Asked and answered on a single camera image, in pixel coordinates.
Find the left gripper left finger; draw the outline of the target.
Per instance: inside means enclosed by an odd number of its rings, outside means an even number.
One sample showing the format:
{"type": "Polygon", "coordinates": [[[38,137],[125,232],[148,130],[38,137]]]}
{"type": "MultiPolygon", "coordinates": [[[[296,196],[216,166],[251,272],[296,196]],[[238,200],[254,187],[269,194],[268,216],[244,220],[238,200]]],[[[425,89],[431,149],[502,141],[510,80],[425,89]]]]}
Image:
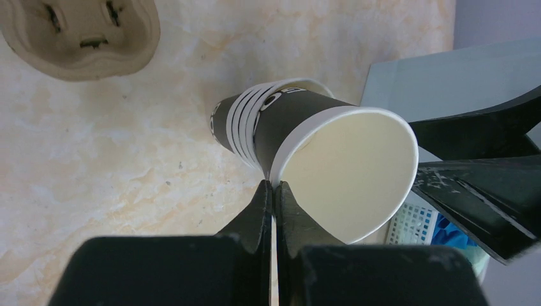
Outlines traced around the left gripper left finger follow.
{"type": "Polygon", "coordinates": [[[72,255],[50,305],[269,305],[272,187],[214,235],[94,237],[72,255]]]}

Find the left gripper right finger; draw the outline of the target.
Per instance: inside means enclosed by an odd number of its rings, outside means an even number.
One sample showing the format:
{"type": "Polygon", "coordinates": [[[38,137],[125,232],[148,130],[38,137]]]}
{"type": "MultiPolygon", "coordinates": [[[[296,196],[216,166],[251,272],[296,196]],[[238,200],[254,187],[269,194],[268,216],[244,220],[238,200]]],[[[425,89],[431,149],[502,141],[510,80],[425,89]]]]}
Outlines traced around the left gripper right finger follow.
{"type": "Polygon", "coordinates": [[[348,245],[274,195],[280,305],[487,305],[467,259],[441,246],[348,245]]]}

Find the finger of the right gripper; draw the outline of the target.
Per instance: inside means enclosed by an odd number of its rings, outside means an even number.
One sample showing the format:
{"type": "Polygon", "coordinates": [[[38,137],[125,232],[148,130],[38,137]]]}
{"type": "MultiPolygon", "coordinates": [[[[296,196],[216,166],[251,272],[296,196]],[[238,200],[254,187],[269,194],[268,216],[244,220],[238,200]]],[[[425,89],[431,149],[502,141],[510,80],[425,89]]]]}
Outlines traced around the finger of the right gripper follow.
{"type": "Polygon", "coordinates": [[[540,156],[421,163],[412,191],[508,264],[540,248],[540,156]]]}
{"type": "Polygon", "coordinates": [[[540,87],[489,108],[411,122],[417,142],[443,161],[534,156],[527,133],[540,123],[540,87]]]}

